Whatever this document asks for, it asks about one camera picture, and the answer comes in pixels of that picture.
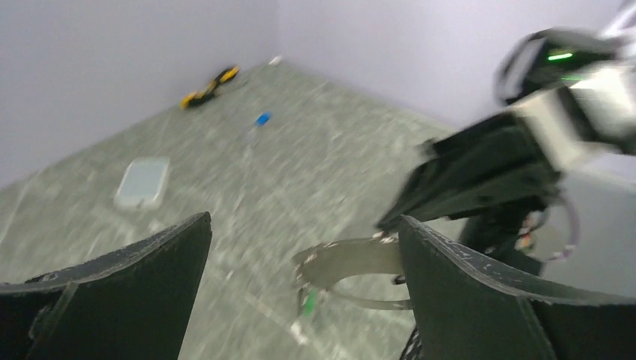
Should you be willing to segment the green tagged key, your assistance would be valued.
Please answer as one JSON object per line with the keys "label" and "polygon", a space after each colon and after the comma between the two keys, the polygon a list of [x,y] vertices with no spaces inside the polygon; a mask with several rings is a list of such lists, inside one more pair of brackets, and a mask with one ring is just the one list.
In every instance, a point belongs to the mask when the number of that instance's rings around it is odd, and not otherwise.
{"label": "green tagged key", "polygon": [[306,317],[312,314],[317,305],[319,292],[316,289],[303,287],[298,290],[298,316]]}

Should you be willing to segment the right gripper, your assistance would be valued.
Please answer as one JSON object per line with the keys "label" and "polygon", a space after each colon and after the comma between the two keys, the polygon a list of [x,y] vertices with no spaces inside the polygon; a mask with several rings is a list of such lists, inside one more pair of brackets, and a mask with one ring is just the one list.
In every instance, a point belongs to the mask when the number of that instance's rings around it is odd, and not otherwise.
{"label": "right gripper", "polygon": [[560,178],[524,118],[501,112],[428,145],[435,157],[406,178],[393,205],[377,221],[395,231],[403,215],[419,221],[466,218],[462,245],[539,276],[543,262],[517,250],[524,222],[545,211],[545,195]]}

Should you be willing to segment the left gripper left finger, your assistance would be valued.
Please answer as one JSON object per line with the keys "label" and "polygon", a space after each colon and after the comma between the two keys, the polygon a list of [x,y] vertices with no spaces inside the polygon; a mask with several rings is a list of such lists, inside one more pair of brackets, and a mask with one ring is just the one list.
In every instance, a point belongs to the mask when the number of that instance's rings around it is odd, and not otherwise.
{"label": "left gripper left finger", "polygon": [[212,241],[195,214],[88,262],[1,285],[3,359],[177,359]]}

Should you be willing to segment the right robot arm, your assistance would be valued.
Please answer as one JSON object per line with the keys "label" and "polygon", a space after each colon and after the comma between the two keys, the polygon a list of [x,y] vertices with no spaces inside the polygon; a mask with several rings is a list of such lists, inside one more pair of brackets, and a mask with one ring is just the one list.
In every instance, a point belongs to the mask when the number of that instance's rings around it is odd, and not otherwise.
{"label": "right robot arm", "polygon": [[635,153],[635,3],[597,34],[553,27],[520,40],[496,75],[504,108],[423,144],[416,167],[377,229],[396,233],[402,216],[463,218],[460,243],[539,275],[530,256],[533,212],[562,202],[557,185],[579,161],[609,145]]}

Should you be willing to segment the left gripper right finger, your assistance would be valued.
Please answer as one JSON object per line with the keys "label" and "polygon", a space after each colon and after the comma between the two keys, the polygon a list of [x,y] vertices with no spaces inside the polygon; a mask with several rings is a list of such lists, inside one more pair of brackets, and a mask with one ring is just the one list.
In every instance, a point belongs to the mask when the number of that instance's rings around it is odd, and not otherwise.
{"label": "left gripper right finger", "polygon": [[404,217],[399,245],[425,359],[633,359],[635,300],[527,274]]}

